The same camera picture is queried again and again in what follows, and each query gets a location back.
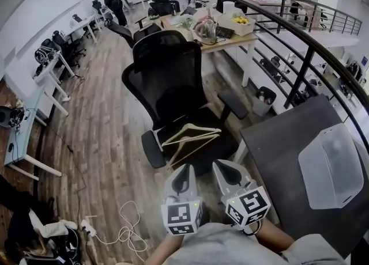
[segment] white cable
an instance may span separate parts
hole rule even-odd
[[[128,203],[133,203],[134,205],[135,205],[135,207],[136,207],[136,210],[137,210],[137,214],[138,214],[138,220],[137,220],[137,222],[134,224],[134,225],[132,225],[127,219],[126,219],[126,217],[122,214],[122,209],[124,208],[124,206],[126,205],[126,204],[128,204]],[[121,209],[119,210],[119,215],[130,225],[130,227],[129,226],[124,226],[124,227],[122,227],[121,229],[120,229],[120,231],[119,231],[119,233],[118,233],[118,238],[117,238],[117,240],[116,241],[113,241],[113,242],[111,242],[111,243],[106,243],[106,242],[104,242],[104,241],[102,241],[101,239],[99,239],[99,237],[98,237],[98,235],[96,234],[96,238],[101,242],[101,243],[103,243],[103,244],[106,244],[106,245],[110,245],[110,244],[116,244],[118,241],[120,241],[120,242],[122,242],[122,243],[125,243],[126,241],[128,241],[128,247],[132,250],[132,251],[134,251],[135,253],[136,253],[136,255],[137,255],[137,257],[139,257],[141,260],[142,260],[142,262],[144,262],[144,259],[143,258],[141,258],[139,255],[138,255],[138,253],[139,252],[145,252],[147,249],[148,249],[148,244],[146,243],[146,241],[144,241],[143,239],[142,239],[142,237],[141,236],[139,236],[133,229],[134,229],[134,227],[139,223],[139,221],[140,221],[140,219],[141,219],[141,216],[140,216],[140,212],[138,211],[138,207],[137,207],[137,205],[136,205],[136,203],[133,201],[133,200],[130,200],[129,202],[126,202],[122,207],[121,207]],[[122,238],[122,236],[125,234],[125,233],[128,233],[127,234],[127,237],[126,238]],[[139,249],[136,249],[135,247],[134,247],[134,245],[133,245],[133,242],[132,242],[132,240],[131,240],[131,236],[132,235],[135,235],[135,236],[137,236],[138,238],[139,238],[139,240],[141,240],[144,244],[145,244],[145,248],[144,249],[141,249],[141,250],[139,250]]]

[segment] black railing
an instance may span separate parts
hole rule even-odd
[[[348,15],[344,12],[331,8],[329,6],[320,4],[318,2],[309,0],[279,0],[278,2],[268,2],[263,0],[257,0],[259,6],[278,7],[280,9],[278,14],[282,18],[293,17],[294,14],[288,12],[288,10],[305,10],[306,15],[303,15],[303,20],[295,20],[297,27],[306,28],[309,32],[312,30],[329,31],[329,32],[341,32],[350,33],[351,35],[358,35],[362,22]],[[277,33],[280,32],[281,26],[278,25]]]
[[[314,87],[305,79],[305,74],[308,69],[311,69],[312,72],[319,78],[319,80],[331,91],[332,95],[337,99],[337,101],[341,104],[344,111],[347,113],[348,117],[352,121],[353,125],[357,129],[368,153],[369,153],[369,144],[366,140],[366,137],[361,130],[357,120],[355,119],[353,113],[348,108],[348,106],[345,104],[343,99],[340,97],[340,95],[336,92],[334,87],[330,84],[330,82],[311,64],[311,60],[314,56],[314,54],[318,54],[326,63],[329,65],[341,78],[341,80],[346,84],[346,86],[352,91],[352,93],[357,97],[361,105],[365,108],[367,113],[369,113],[369,98],[366,94],[366,92],[363,90],[363,88],[359,85],[359,83],[354,79],[352,74],[348,71],[347,68],[345,68],[341,62],[332,54],[330,53],[322,44],[317,42],[314,38],[312,38],[308,33],[306,33],[302,28],[299,28],[296,26],[294,22],[289,22],[285,19],[283,19],[284,12],[284,6],[286,6],[287,0],[282,0],[281,2],[281,11],[279,13],[270,12],[265,10],[263,6],[265,4],[262,4],[261,1],[255,2],[253,0],[231,0],[237,3],[240,3],[244,7],[247,7],[248,9],[252,9],[254,13],[248,13],[247,15],[263,15],[269,19],[271,22],[275,22],[278,27],[277,28],[267,28],[264,26],[262,22],[257,22],[255,24],[255,31],[260,31],[269,34],[274,39],[278,40],[282,45],[287,47],[292,53],[294,53],[299,59],[303,61],[301,68],[297,69],[294,67],[288,60],[286,60],[282,55],[280,55],[275,49],[273,49],[266,41],[264,41],[262,38],[259,37],[259,41],[269,50],[271,50],[272,53],[274,53],[276,56],[278,56],[290,69],[293,73],[297,75],[296,81],[292,83],[290,80],[287,81],[288,77],[285,75],[284,72],[278,69],[275,64],[270,61],[259,49],[255,49],[256,53],[258,53],[263,59],[267,60],[269,64],[273,65],[273,67],[278,71],[278,73],[281,75],[281,78],[286,81],[286,83],[291,87],[291,91],[287,93],[280,83],[276,81],[276,79],[268,72],[268,70],[261,65],[259,61],[254,57],[254,62],[266,73],[266,75],[276,84],[278,89],[282,92],[282,94],[286,97],[286,102],[284,104],[285,108],[288,108],[291,104],[292,106],[298,105],[300,102],[303,102],[307,98],[311,96],[318,95],[317,91],[314,89]],[[332,9],[328,6],[324,6],[322,4],[318,4],[315,2],[311,2],[308,0],[299,0],[300,2],[315,4],[314,7],[314,13],[317,12],[316,6],[324,7],[330,10],[334,11],[333,14],[333,22],[336,22],[336,20],[340,19],[343,16],[344,18],[344,26],[343,30],[341,32],[345,32],[347,22],[351,19],[353,19],[354,25],[357,23],[359,24],[359,28],[357,29],[358,34],[360,31],[360,26],[362,22],[358,20],[357,18],[354,18],[348,14],[345,14],[343,12],[340,12],[338,10]],[[298,39],[300,39],[302,42],[304,42],[307,46],[307,52],[306,55],[303,56],[301,53],[296,51],[293,47],[291,47],[288,43],[285,43],[283,40],[281,40],[275,33],[273,33],[271,30],[277,30],[277,34],[279,31],[283,29],[290,33],[292,33],[294,36],[296,36]],[[330,27],[330,32],[334,32],[334,24]],[[241,50],[247,53],[247,50],[244,47],[240,47]],[[299,91],[300,86],[304,83],[306,85],[308,96],[302,96],[301,92]]]

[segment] translucent container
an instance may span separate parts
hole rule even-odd
[[[360,158],[344,124],[325,129],[299,154],[309,205],[343,208],[363,188]]]

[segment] white hanger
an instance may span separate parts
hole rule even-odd
[[[199,136],[195,136],[195,137],[182,137],[182,139],[180,139],[179,141],[175,141],[173,142],[173,140],[175,138],[177,138],[178,136],[180,136],[181,134],[183,134],[185,131],[187,130],[199,130],[199,131],[208,131],[209,133],[206,133],[206,134],[202,134],[202,135],[199,135]],[[175,134],[174,136],[172,136],[171,138],[169,138],[168,140],[166,140],[165,142],[163,142],[161,144],[161,147],[165,146],[165,145],[169,145],[169,144],[175,144],[175,143],[180,143],[181,141],[184,142],[184,141],[195,141],[196,138],[200,138],[200,137],[204,137],[204,136],[207,136],[207,135],[210,135],[210,134],[214,134],[214,133],[220,133],[221,132],[221,129],[218,129],[218,128],[205,128],[205,127],[198,127],[198,126],[195,126],[194,124],[185,124],[182,129],[177,133]]]
[[[198,138],[195,138],[192,139],[191,141],[199,141],[199,140],[205,140],[205,139],[210,139],[208,141],[206,141],[203,145],[199,146],[198,148],[196,148],[195,150],[193,150],[192,152],[190,152],[189,154],[185,155],[184,157],[182,157],[180,160],[174,162],[174,160],[177,158],[178,154],[180,153],[180,151],[182,150],[182,148],[184,147],[184,145],[186,144],[186,142],[188,142],[188,138],[189,137],[183,137],[182,139],[183,140],[180,140],[179,141],[179,146],[178,146],[178,149],[177,151],[175,152],[175,154],[172,156],[171,160],[169,161],[168,163],[168,168],[174,166],[175,164],[183,161],[186,157],[189,157],[191,154],[195,153],[197,150],[203,148],[206,144],[210,143],[211,141],[213,141],[215,138],[219,137],[220,135],[219,134],[213,134],[213,135],[207,135],[207,136],[203,136],[203,137],[198,137]]]

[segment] black desk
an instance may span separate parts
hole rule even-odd
[[[252,155],[276,208],[284,231],[294,239],[321,234],[346,258],[369,228],[369,183],[365,169],[364,187],[343,209],[310,208],[299,153],[323,129],[341,123],[340,117],[323,95],[241,130],[241,143],[235,161],[247,150]]]

